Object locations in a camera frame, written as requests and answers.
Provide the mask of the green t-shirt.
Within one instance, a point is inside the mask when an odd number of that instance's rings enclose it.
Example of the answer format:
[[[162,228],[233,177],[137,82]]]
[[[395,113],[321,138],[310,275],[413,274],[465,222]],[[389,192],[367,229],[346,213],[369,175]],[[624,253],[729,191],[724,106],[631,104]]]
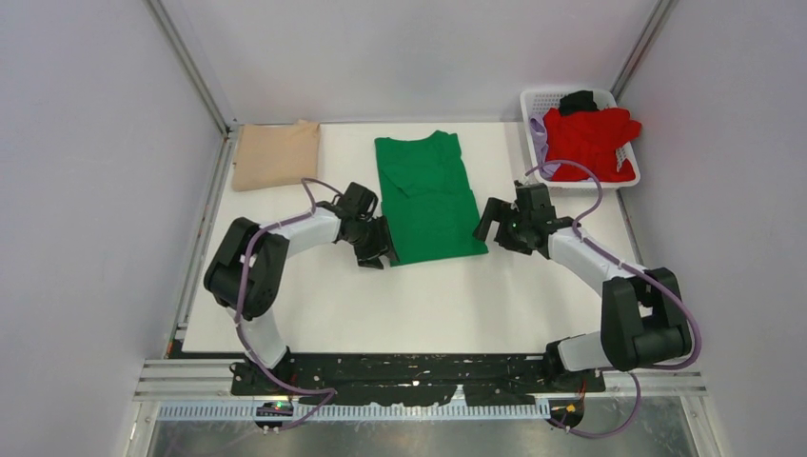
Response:
[[[473,236],[480,212],[457,134],[380,137],[374,146],[381,211],[398,256],[394,267],[488,252]]]

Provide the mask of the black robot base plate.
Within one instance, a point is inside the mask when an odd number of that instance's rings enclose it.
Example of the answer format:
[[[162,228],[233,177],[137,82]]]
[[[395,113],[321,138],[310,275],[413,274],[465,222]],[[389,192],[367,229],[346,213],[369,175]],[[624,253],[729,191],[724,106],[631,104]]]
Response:
[[[231,364],[235,395],[326,396],[356,402],[366,395],[390,400],[395,386],[464,385],[487,396],[501,388],[512,396],[539,392],[600,393],[605,383],[593,371],[556,374],[539,354],[348,354],[289,353],[273,370],[275,384],[251,361]]]

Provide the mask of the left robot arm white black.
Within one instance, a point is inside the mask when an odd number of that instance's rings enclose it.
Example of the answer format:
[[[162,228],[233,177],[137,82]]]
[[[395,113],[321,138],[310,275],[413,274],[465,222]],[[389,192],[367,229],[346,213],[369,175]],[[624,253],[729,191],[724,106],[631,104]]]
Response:
[[[352,182],[332,200],[312,200],[309,209],[285,220],[260,225],[239,217],[230,224],[203,286],[231,314],[248,359],[273,369],[289,352],[271,307],[291,257],[345,242],[361,268],[398,261],[388,222],[375,213],[378,203],[375,192]]]

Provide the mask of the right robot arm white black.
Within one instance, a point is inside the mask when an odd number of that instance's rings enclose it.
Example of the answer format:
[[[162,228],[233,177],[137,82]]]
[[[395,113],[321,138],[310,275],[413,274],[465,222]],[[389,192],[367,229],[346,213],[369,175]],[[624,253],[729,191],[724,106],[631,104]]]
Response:
[[[546,185],[517,183],[515,191],[512,202],[487,200],[474,237],[486,240],[496,224],[494,241],[501,248],[538,253],[573,272],[600,297],[599,330],[546,345],[542,371],[547,377],[651,368],[694,354],[672,271],[620,260],[583,230],[580,219],[558,216]]]

